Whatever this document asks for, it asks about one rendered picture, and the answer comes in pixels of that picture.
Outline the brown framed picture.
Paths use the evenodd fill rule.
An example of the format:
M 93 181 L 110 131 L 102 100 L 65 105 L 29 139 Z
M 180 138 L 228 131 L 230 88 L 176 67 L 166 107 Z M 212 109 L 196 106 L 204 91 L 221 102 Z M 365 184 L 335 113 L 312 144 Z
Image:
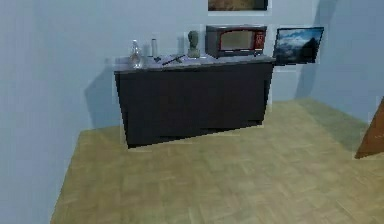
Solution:
M 269 0 L 208 0 L 209 11 L 265 11 Z

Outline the clear glass bottle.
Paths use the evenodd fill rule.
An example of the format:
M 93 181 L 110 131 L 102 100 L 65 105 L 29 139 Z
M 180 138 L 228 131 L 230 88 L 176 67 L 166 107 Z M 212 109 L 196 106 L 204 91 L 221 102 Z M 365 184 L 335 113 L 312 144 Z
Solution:
M 136 40 L 132 41 L 132 50 L 131 50 L 130 60 L 133 68 L 139 69 L 142 67 L 141 50 Z

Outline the dark microwave with red trim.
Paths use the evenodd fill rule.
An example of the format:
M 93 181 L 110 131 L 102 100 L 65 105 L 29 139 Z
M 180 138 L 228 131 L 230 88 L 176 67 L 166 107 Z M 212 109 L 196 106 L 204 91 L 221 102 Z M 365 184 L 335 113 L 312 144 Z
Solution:
M 257 25 L 207 25 L 205 53 L 214 58 L 260 55 L 266 31 Z

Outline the black kitchen knife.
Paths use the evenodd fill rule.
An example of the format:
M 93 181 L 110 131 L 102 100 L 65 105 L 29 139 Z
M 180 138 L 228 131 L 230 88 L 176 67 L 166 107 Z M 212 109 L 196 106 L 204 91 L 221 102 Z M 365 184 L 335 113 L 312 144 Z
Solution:
M 174 61 L 177 61 L 178 63 L 182 63 L 181 62 L 181 58 L 184 57 L 185 55 L 180 55 L 180 56 L 177 56 L 177 57 L 174 57 L 173 59 L 171 60 L 168 60 L 166 62 L 163 62 L 162 65 L 165 66 L 167 64 L 170 64 L 171 62 L 174 62 Z

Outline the grey-green bust statue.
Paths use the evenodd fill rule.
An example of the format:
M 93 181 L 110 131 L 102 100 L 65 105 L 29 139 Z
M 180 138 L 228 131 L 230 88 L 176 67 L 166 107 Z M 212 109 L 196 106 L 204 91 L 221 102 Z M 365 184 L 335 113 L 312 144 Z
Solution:
M 199 58 L 200 50 L 198 49 L 198 41 L 199 41 L 198 32 L 195 30 L 190 31 L 188 33 L 188 40 L 189 40 L 188 57 Z

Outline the blue landscape framed picture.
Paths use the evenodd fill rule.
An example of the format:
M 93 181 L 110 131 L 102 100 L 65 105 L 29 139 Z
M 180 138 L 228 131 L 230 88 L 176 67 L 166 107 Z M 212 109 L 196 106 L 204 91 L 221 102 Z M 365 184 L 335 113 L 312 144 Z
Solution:
M 273 50 L 275 64 L 314 63 L 323 32 L 323 27 L 278 28 Z

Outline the dark brown kitchen counter cabinet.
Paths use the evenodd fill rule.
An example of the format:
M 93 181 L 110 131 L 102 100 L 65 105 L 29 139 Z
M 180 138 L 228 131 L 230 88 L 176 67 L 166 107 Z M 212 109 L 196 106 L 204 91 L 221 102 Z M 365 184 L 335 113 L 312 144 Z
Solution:
M 263 123 L 274 59 L 116 71 L 130 148 Z

